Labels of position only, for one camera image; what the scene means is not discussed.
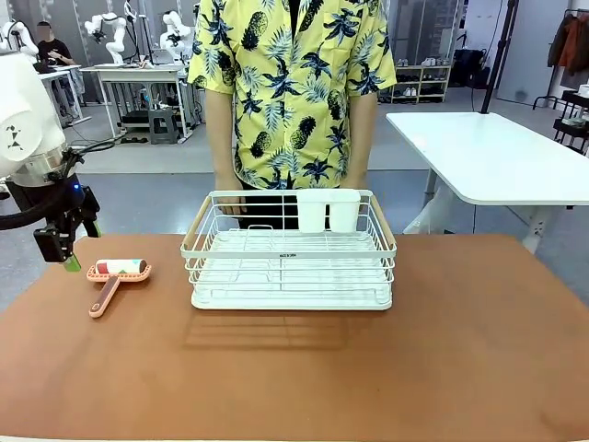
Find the person's right forearm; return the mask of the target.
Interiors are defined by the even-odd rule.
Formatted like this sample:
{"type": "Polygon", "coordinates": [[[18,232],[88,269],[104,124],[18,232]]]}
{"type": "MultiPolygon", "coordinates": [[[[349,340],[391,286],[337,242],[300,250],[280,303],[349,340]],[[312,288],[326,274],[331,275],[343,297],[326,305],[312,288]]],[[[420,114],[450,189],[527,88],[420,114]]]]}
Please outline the person's right forearm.
{"type": "Polygon", "coordinates": [[[240,191],[241,182],[234,171],[233,108],[231,95],[206,90],[206,135],[214,170],[215,188],[218,191],[240,191]]]}

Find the black tripod stand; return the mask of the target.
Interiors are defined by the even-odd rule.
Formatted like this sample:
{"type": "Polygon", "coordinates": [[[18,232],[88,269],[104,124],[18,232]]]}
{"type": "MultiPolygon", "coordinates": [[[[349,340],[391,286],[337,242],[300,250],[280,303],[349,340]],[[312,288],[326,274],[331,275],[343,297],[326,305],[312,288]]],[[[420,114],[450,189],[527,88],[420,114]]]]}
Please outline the black tripod stand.
{"type": "Polygon", "coordinates": [[[489,83],[487,85],[485,96],[479,111],[481,114],[489,113],[489,106],[491,104],[491,98],[493,97],[494,90],[496,89],[498,84],[499,73],[502,69],[502,65],[509,51],[508,47],[513,34],[514,23],[516,20],[519,3],[520,0],[507,1],[507,8],[503,22],[501,37],[498,41],[497,52],[494,58],[493,67],[491,69],[489,83]]]}

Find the black bag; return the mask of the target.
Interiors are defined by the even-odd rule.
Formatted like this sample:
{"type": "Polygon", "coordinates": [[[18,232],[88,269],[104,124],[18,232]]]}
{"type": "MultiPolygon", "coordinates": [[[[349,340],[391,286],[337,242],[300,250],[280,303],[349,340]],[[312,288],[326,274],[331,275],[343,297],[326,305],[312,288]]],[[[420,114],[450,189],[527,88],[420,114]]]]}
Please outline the black bag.
{"type": "Polygon", "coordinates": [[[450,71],[450,87],[467,87],[471,78],[480,70],[484,59],[484,50],[457,49],[454,52],[450,71]]]}

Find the person's black trousers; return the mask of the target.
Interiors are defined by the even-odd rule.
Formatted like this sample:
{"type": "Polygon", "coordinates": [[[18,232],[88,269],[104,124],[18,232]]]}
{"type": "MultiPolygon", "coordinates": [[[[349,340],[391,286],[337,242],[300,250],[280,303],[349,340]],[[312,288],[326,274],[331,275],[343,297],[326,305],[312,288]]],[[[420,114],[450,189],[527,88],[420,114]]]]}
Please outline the person's black trousers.
{"type": "Polygon", "coordinates": [[[294,196],[247,196],[241,209],[246,215],[237,219],[241,229],[298,229],[294,196]]]}

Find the person in yellow shirt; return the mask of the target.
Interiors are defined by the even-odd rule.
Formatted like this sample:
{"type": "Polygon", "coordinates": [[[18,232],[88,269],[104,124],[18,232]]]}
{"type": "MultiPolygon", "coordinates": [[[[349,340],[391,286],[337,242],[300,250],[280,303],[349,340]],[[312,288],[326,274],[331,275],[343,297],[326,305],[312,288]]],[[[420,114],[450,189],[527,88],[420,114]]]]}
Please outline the person in yellow shirt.
{"type": "Polygon", "coordinates": [[[336,188],[350,101],[396,82],[386,0],[201,0],[189,80],[233,97],[243,189],[336,188]]]}

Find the seated person in black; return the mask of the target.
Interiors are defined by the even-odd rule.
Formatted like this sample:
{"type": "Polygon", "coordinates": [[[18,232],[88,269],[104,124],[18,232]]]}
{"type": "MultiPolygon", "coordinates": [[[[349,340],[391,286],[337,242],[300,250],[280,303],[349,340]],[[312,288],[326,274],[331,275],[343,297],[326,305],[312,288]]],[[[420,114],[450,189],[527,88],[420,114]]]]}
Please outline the seated person in black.
{"type": "Polygon", "coordinates": [[[75,65],[69,49],[64,42],[54,36],[52,26],[47,21],[40,21],[36,27],[39,57],[47,64],[58,66],[75,65]]]}

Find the white plastic cutlery holder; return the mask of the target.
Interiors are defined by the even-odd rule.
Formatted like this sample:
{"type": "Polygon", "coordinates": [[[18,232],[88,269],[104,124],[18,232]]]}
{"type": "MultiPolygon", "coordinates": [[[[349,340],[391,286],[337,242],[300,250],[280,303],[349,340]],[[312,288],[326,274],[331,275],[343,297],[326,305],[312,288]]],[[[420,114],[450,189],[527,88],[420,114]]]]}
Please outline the white plastic cutlery holder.
{"type": "Polygon", "coordinates": [[[361,194],[354,189],[305,189],[296,194],[298,229],[318,234],[356,231],[361,194]]]}

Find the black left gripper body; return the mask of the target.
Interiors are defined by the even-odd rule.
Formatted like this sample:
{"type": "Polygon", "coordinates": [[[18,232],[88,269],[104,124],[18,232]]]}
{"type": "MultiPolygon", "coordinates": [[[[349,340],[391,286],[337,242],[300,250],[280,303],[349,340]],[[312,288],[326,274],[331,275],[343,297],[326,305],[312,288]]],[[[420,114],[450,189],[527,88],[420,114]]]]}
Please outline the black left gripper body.
{"type": "Polygon", "coordinates": [[[6,229],[32,225],[43,218],[50,222],[62,215],[81,215],[84,202],[98,200],[89,186],[83,185],[77,174],[40,187],[26,187],[7,181],[7,188],[19,212],[6,216],[6,229]]]}

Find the person's right hand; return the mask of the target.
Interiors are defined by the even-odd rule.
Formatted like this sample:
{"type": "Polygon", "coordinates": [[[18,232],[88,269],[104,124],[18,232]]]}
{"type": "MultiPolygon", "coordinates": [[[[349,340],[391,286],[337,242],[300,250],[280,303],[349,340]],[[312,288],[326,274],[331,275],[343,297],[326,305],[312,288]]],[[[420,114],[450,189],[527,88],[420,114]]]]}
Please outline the person's right hand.
{"type": "Polygon", "coordinates": [[[247,212],[245,199],[240,195],[229,195],[217,199],[217,207],[224,214],[235,218],[247,212]]]}

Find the black clothes rack with jackets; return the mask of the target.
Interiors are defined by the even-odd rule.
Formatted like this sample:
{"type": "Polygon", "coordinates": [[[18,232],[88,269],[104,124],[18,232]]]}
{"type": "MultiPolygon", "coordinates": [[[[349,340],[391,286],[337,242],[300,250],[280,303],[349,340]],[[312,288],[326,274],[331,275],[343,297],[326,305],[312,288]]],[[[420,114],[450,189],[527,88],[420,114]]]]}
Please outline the black clothes rack with jackets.
{"type": "Polygon", "coordinates": [[[562,99],[551,92],[557,80],[563,92],[589,94],[589,8],[567,8],[549,45],[548,68],[551,70],[548,91],[536,97],[535,109],[540,102],[552,102],[556,109],[562,99]]]}

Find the pink lint roller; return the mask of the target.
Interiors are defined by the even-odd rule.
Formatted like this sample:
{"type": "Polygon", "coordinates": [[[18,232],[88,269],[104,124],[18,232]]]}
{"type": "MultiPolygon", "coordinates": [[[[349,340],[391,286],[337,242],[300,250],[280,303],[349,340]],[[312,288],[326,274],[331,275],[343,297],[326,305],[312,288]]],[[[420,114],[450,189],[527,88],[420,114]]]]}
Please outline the pink lint roller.
{"type": "Polygon", "coordinates": [[[140,283],[146,280],[152,270],[144,259],[103,259],[97,260],[86,274],[92,283],[101,283],[98,299],[88,311],[92,319],[100,318],[106,311],[121,283],[140,283]]]}

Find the person's left forearm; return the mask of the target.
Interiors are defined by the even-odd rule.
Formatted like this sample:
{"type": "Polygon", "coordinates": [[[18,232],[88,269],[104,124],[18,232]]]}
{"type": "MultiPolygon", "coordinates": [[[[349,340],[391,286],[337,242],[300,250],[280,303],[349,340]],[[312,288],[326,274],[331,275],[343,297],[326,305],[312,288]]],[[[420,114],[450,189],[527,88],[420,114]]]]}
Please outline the person's left forearm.
{"type": "Polygon", "coordinates": [[[351,98],[350,155],[347,174],[341,180],[341,188],[366,189],[365,177],[373,145],[376,113],[376,93],[351,98]]]}

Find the white background workbench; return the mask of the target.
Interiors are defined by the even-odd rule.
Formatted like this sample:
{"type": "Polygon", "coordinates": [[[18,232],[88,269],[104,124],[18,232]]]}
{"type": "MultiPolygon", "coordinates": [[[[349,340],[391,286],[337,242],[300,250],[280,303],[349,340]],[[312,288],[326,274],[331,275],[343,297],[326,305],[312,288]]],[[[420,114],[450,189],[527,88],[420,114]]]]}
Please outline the white background workbench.
{"type": "Polygon", "coordinates": [[[114,119],[111,107],[120,110],[121,101],[115,94],[114,85],[123,87],[139,85],[145,89],[149,108],[153,109],[158,103],[154,86],[172,85],[176,87],[177,108],[179,109],[181,136],[178,144],[186,142],[193,134],[194,128],[202,123],[202,108],[195,88],[187,81],[187,67],[178,64],[161,64],[152,67],[137,67],[129,64],[97,64],[80,69],[81,73],[97,76],[100,92],[103,97],[112,137],[121,135],[121,128],[114,119]]]}

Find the light wood shoe rack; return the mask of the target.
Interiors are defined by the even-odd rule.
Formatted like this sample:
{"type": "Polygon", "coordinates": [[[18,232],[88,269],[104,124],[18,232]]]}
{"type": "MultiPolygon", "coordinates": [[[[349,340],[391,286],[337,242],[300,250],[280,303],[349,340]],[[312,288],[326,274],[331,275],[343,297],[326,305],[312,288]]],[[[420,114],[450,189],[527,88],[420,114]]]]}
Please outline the light wood shoe rack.
{"type": "Polygon", "coordinates": [[[440,103],[445,101],[450,65],[405,65],[396,68],[397,83],[378,94],[380,103],[440,103]]]}

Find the large white table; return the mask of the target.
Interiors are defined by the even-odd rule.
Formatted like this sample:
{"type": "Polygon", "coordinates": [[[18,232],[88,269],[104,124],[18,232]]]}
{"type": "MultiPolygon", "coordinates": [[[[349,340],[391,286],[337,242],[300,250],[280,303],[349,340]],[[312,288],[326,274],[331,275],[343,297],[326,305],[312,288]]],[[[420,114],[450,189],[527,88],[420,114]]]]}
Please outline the large white table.
{"type": "Polygon", "coordinates": [[[559,210],[589,206],[589,158],[501,115],[400,112],[387,120],[428,166],[425,202],[441,180],[468,204],[525,207],[530,252],[559,210]]]}

